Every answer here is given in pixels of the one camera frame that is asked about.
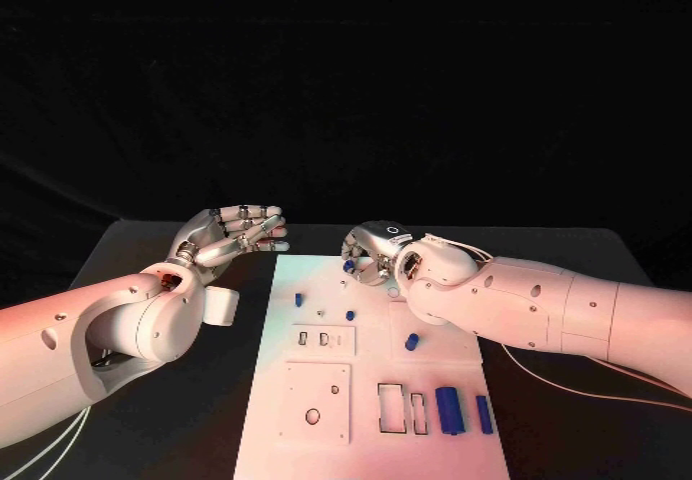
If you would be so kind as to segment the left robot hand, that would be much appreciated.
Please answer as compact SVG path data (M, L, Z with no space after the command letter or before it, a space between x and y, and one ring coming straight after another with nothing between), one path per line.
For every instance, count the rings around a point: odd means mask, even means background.
M192 270L208 285L238 256L285 252L290 248L285 236L285 219L277 206L205 209L180 228L166 261Z

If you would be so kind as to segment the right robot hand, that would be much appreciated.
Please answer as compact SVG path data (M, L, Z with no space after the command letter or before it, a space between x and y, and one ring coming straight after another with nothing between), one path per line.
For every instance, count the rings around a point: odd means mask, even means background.
M384 284L394 274L399 253L412 241L411 232L396 222L375 220L355 226L342 243L345 273L368 286Z

